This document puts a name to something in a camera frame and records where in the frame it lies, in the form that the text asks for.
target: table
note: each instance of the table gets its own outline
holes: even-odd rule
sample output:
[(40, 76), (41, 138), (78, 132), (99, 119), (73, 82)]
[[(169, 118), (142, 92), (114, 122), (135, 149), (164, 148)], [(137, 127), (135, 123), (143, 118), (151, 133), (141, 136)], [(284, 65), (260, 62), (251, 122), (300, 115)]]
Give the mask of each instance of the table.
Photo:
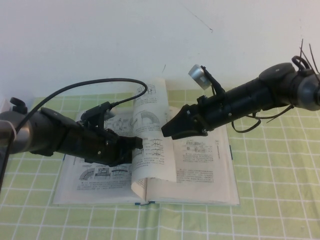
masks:
[[(169, 104), (192, 104), (202, 94), (202, 90), (169, 91)], [(63, 96), (46, 107), (74, 119), (80, 110), (128, 96)], [(295, 108), (245, 134), (227, 126), (241, 206), (56, 206), (51, 201), (63, 155), (12, 155), (0, 194), (0, 239), (320, 239), (319, 114)], [(235, 126), (242, 129), (253, 122), (243, 118)]]

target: technical diagram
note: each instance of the technical diagram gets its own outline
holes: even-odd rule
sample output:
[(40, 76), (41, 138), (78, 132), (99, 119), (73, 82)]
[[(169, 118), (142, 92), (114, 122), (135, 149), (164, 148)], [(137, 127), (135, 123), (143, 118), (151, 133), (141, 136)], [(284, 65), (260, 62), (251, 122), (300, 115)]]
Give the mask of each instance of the technical diagram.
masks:
[(186, 147), (186, 150), (195, 153), (205, 154), (207, 152), (206, 145), (204, 142), (188, 140), (184, 146)]
[[(147, 91), (146, 91), (146, 94), (148, 94), (148, 95), (153, 95), (153, 94), (157, 93), (157, 92), (156, 92), (156, 86), (155, 86), (155, 85), (147, 84), (147, 87), (148, 87), (148, 89), (147, 89)], [(138, 95), (138, 94), (142, 93), (144, 90), (145, 90), (145, 88), (144, 88), (143, 86), (142, 86), (142, 87), (139, 87), (139, 88), (136, 90), (136, 94)]]
[(94, 174), (94, 179), (106, 179), (110, 177), (111, 173), (109, 171), (110, 169), (108, 167), (99, 167), (98, 173)]
[(111, 172), (112, 172), (112, 176), (123, 176), (128, 174), (129, 169), (127, 166), (119, 165), (119, 166), (115, 166), (113, 170), (111, 170)]
[(88, 180), (91, 178), (95, 173), (95, 168), (89, 168), (85, 170), (81, 175), (80, 175), (80, 180)]
[(160, 124), (159, 118), (150, 111), (141, 113), (142, 124)]

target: white wall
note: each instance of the white wall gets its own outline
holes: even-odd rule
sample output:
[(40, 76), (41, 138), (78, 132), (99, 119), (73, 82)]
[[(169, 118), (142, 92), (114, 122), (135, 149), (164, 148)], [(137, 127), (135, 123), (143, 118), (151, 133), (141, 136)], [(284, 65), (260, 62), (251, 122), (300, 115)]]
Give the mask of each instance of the white wall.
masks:
[[(302, 38), (320, 65), (319, 9), (319, 0), (4, 0), (0, 92), (27, 99), (113, 77), (196, 88), (194, 64), (236, 86), (289, 62)], [(100, 84), (69, 94), (113, 91), (121, 90)]]

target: book illustration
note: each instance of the book illustration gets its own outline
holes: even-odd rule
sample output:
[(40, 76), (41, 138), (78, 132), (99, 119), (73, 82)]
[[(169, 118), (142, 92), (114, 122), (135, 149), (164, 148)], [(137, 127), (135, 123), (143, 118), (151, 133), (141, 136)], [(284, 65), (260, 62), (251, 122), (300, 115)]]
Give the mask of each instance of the book illustration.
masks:
[(188, 140), (184, 146), (187, 151), (201, 154), (205, 154), (207, 152), (206, 144), (204, 142)]
[(124, 176), (127, 175), (129, 172), (129, 168), (127, 166), (115, 166), (113, 170), (111, 170), (112, 176)]
[(151, 151), (152, 151), (151, 155), (164, 157), (164, 149), (163, 148), (153, 148), (153, 149), (151, 149)]
[(90, 178), (92, 178), (92, 176), (95, 173), (95, 168), (89, 168), (87, 170), (85, 170), (81, 175), (80, 175), (80, 180), (88, 180)]
[(153, 147), (151, 149), (152, 151), (151, 155), (164, 157), (164, 146), (162, 144), (163, 140), (159, 138), (154, 138), (154, 139), (150, 139), (150, 141), (151, 141), (151, 147)]
[(150, 141), (152, 141), (152, 144), (151, 146), (156, 146), (156, 147), (162, 147), (163, 148), (163, 145), (162, 145), (162, 139), (158, 139), (158, 138), (154, 138), (154, 139), (150, 139)]
[(106, 179), (107, 177), (111, 177), (111, 173), (109, 172), (108, 167), (99, 167), (98, 173), (94, 174), (94, 179)]
[(141, 113), (142, 124), (160, 124), (159, 118), (150, 111)]
[[(142, 95), (142, 97), (146, 97), (146, 95), (153, 95), (153, 94), (156, 94), (156, 86), (155, 85), (152, 85), (152, 84), (147, 84), (147, 91), (144, 95)], [(136, 90), (136, 94), (140, 94), (142, 93), (143, 91), (145, 90), (145, 87), (144, 86), (141, 86), (139, 87), (137, 90)]]

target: turned page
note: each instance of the turned page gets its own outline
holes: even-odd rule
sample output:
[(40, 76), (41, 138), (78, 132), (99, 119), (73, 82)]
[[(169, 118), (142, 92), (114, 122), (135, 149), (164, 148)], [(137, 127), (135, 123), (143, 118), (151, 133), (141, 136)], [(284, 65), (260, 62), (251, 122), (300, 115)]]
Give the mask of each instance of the turned page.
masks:
[[(169, 113), (166, 83), (164, 79), (154, 79), (147, 86), (147, 92), (133, 104), (132, 133), (143, 139), (143, 149), (133, 151), (132, 182), (145, 178), (175, 182), (173, 141), (163, 137), (161, 131)], [(142, 90), (143, 87), (138, 88), (137, 93)]]
[[(179, 109), (171, 108), (172, 116)], [(226, 126), (173, 141), (176, 182), (147, 180), (147, 201), (238, 204)]]

